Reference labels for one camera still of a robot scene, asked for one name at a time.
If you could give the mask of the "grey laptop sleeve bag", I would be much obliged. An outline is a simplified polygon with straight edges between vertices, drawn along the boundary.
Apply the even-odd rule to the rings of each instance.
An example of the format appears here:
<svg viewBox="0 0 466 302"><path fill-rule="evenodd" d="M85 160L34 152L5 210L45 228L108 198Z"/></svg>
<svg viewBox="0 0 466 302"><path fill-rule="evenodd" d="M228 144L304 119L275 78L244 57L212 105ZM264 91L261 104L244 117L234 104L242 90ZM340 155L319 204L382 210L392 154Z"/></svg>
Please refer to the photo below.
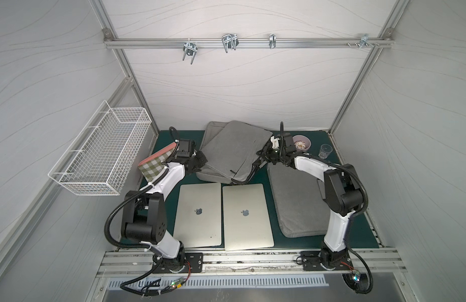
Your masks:
<svg viewBox="0 0 466 302"><path fill-rule="evenodd" d="M264 147L272 135L271 131L231 121L207 148L219 155L216 168L230 177L230 184L246 184L264 164L256 152Z"/></svg>

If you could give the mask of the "silver apple laptop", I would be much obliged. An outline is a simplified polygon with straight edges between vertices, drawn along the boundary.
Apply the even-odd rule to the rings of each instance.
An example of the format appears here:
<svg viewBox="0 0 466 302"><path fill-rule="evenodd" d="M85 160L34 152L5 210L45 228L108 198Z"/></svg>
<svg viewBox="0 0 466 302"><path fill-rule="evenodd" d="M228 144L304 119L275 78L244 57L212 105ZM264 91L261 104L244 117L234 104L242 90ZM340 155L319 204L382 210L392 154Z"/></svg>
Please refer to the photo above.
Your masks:
<svg viewBox="0 0 466 302"><path fill-rule="evenodd" d="M274 246L262 184L224 186L222 198L225 250L265 249Z"/></svg>
<svg viewBox="0 0 466 302"><path fill-rule="evenodd" d="M180 187L173 236L186 248L215 247L222 243L220 183Z"/></svg>

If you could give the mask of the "grey zippered laptop bag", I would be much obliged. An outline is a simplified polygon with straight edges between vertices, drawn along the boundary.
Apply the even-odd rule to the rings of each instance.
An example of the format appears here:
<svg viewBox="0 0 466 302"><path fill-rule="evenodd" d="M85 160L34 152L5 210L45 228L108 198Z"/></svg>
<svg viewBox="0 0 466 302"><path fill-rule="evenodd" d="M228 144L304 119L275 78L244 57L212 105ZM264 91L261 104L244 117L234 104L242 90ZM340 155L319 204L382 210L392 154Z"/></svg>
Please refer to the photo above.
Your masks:
<svg viewBox="0 0 466 302"><path fill-rule="evenodd" d="M201 181L205 182L217 182L222 184L230 184L230 177L225 176L223 173L219 172L216 166L219 163L219 155L212 153L207 147L211 141L214 140L218 134L223 131L227 126L227 123L224 122L209 122L205 129L202 142L200 144L200 150L205 154L208 162L200 168L200 172L196 173L196 176Z"/></svg>

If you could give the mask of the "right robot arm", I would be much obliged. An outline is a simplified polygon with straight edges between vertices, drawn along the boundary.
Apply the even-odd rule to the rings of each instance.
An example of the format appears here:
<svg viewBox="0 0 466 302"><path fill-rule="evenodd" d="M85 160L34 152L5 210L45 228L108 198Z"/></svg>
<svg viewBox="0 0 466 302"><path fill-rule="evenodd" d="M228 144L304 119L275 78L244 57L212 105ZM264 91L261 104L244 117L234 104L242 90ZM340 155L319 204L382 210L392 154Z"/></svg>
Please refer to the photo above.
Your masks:
<svg viewBox="0 0 466 302"><path fill-rule="evenodd" d="M330 218L317 258L323 267L333 270L348 257L351 221L363 214L369 205L368 193L355 168L298 151L289 133L272 136L256 154L259 162L281 163L310 174L324 185L323 200L330 208Z"/></svg>

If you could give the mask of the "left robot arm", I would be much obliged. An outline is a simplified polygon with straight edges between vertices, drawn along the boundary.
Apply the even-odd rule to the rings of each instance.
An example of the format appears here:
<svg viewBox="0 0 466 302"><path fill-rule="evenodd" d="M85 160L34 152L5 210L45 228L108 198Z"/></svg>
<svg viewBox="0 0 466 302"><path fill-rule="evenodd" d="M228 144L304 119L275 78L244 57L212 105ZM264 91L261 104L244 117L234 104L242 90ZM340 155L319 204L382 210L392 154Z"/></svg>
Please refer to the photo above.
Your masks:
<svg viewBox="0 0 466 302"><path fill-rule="evenodd" d="M186 258L183 243L167 231L165 202L185 176L198 172L206 163L193 140L180 139L158 176L123 207L122 237L153 252L171 271L181 270Z"/></svg>

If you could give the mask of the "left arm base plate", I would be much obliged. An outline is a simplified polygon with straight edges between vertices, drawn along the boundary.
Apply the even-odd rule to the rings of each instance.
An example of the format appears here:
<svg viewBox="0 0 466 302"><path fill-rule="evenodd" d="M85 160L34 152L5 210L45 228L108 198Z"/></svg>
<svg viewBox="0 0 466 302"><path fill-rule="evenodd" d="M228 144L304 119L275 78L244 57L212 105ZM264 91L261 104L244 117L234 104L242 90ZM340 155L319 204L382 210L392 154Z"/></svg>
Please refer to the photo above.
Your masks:
<svg viewBox="0 0 466 302"><path fill-rule="evenodd" d="M203 253L185 253L179 254L177 258L165 259L159 256L153 257L154 270L153 274L186 274L201 273L203 271Z"/></svg>

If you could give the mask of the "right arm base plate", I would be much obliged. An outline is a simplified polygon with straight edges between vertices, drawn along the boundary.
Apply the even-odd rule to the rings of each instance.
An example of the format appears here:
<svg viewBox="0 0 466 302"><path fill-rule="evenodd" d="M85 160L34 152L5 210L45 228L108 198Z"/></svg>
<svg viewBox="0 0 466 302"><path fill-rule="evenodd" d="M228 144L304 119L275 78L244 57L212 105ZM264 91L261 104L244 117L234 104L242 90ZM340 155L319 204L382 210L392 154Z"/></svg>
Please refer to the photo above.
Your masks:
<svg viewBox="0 0 466 302"><path fill-rule="evenodd" d="M353 269L348 251L331 252L329 249L319 251L302 251L294 263L304 271L350 271Z"/></svg>

